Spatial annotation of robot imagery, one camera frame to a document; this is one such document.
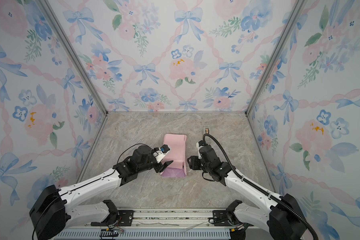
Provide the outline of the purple wrapping paper sheet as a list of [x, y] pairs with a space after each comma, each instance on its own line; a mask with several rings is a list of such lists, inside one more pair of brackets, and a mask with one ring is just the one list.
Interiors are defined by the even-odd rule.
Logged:
[[162, 173], [164, 178], [184, 178], [187, 176], [186, 167], [186, 135], [165, 134], [164, 145], [170, 151], [163, 159], [163, 163], [173, 161]]

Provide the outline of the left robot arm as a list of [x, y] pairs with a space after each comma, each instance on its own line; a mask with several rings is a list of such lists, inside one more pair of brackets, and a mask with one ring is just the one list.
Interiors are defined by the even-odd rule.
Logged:
[[60, 189], [55, 185], [47, 186], [29, 212], [33, 224], [32, 239], [49, 240], [66, 228], [90, 221], [105, 226], [114, 224], [119, 216], [111, 201], [91, 206], [81, 206], [81, 203], [135, 180], [144, 171], [153, 169], [162, 173], [172, 163], [163, 161], [170, 151], [168, 145], [152, 149], [139, 144], [131, 156], [100, 175]]

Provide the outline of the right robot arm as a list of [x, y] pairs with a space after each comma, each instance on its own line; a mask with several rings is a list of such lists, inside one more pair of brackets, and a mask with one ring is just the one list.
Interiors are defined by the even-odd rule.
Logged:
[[299, 240], [306, 231], [314, 232], [297, 200], [289, 194], [281, 196], [248, 179], [229, 162], [222, 162], [211, 145], [197, 143], [198, 154], [188, 158], [192, 170], [210, 176], [251, 201], [251, 207], [240, 200], [233, 201], [226, 213], [233, 225], [249, 224], [267, 231], [274, 240]]

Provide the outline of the aluminium front rail frame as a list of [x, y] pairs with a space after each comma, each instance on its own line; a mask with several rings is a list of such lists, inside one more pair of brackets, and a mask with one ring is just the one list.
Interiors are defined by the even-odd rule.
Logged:
[[209, 223], [213, 210], [225, 209], [123, 209], [133, 210], [134, 218], [130, 227], [92, 227], [90, 222], [74, 224], [70, 229], [104, 229], [106, 231], [120, 231], [125, 229], [225, 229], [230, 231], [230, 240], [271, 240], [271, 235], [260, 228], [252, 227], [215, 227]]

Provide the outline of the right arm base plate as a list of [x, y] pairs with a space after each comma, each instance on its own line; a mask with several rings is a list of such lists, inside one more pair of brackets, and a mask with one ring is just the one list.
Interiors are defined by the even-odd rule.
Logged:
[[209, 223], [215, 227], [252, 227], [249, 223], [240, 222], [233, 213], [226, 210], [213, 210], [213, 216], [209, 219]]

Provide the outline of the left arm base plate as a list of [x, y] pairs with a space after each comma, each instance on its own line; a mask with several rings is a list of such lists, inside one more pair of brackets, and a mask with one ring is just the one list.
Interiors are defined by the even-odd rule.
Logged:
[[102, 222], [91, 222], [92, 227], [130, 227], [134, 218], [133, 210], [121, 210], [117, 213], [110, 213]]

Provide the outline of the right aluminium corner post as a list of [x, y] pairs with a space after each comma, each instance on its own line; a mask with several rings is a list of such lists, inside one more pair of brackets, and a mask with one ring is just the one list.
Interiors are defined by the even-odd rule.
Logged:
[[292, 8], [291, 13], [289, 14], [289, 17], [287, 18], [287, 23], [285, 24], [283, 31], [276, 42], [274, 51], [271, 54], [269, 64], [264, 70], [264, 73], [262, 74], [262, 77], [259, 80], [259, 84], [255, 89], [255, 92], [251, 98], [251, 101], [248, 105], [248, 108], [245, 112], [246, 117], [249, 118], [249, 116], [252, 114], [252, 111], [255, 109], [256, 102], [258, 98], [260, 97], [261, 91], [265, 84], [268, 81], [268, 77], [271, 75], [271, 71], [276, 66], [276, 63], [282, 54], [282, 51], [284, 50], [284, 47], [286, 45], [286, 41], [288, 40], [289, 36], [292, 34], [293, 28], [295, 24], [298, 21], [298, 18], [302, 14], [302, 10], [305, 6], [307, 1], [304, 0], [298, 0], [295, 2], [294, 7]]

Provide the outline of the aluminium corner post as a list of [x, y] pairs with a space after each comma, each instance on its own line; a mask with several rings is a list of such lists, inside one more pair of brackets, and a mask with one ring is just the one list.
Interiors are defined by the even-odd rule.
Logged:
[[90, 94], [93, 96], [94, 101], [100, 107], [101, 112], [106, 116], [108, 111], [100, 98], [98, 92], [95, 89], [94, 84], [89, 79], [84, 66], [82, 65], [79, 56], [77, 55], [73, 45], [70, 43], [67, 34], [65, 33], [61, 23], [59, 22], [56, 14], [54, 13], [51, 5], [48, 1], [36, 1], [38, 7], [40, 8], [41, 12], [45, 15], [48, 23], [51, 25], [52, 29], [56, 32], [59, 40], [62, 42], [63, 48], [65, 52], [68, 54], [69, 59], [71, 60], [73, 66], [78, 71], [80, 77], [82, 78], [84, 84], [88, 88]]
[[264, 73], [262, 74], [262, 77], [259, 80], [259, 84], [255, 89], [255, 92], [251, 98], [251, 101], [248, 105], [248, 108], [245, 112], [246, 117], [249, 118], [249, 116], [252, 114], [252, 111], [255, 109], [256, 102], [258, 98], [260, 97], [261, 91], [265, 84], [268, 81], [268, 77], [271, 75], [271, 71], [276, 66], [276, 63], [282, 54], [282, 51], [284, 50], [284, 47], [286, 45], [286, 41], [288, 40], [289, 36], [292, 34], [293, 28], [295, 24], [298, 21], [298, 18], [302, 14], [302, 10], [305, 6], [307, 1], [304, 0], [298, 0], [295, 2], [294, 7], [292, 8], [291, 13], [289, 14], [289, 17], [287, 18], [287, 23], [285, 24], [283, 31], [276, 42], [274, 51], [271, 54], [269, 64], [264, 70]]

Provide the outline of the left aluminium corner post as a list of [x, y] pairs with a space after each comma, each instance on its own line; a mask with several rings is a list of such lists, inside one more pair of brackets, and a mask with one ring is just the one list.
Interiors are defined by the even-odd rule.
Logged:
[[40, 8], [41, 12], [45, 15], [48, 23], [51, 25], [52, 29], [56, 32], [59, 40], [62, 42], [63, 48], [65, 52], [68, 54], [69, 59], [71, 60], [73, 66], [78, 71], [80, 77], [82, 78], [84, 84], [88, 88], [90, 94], [93, 96], [94, 101], [100, 107], [101, 112], [106, 116], [108, 111], [100, 98], [98, 92], [95, 89], [94, 84], [89, 79], [84, 66], [82, 65], [79, 56], [77, 55], [73, 45], [70, 43], [67, 34], [65, 33], [61, 23], [59, 22], [56, 14], [54, 13], [51, 5], [48, 1], [36, 1], [38, 7]]

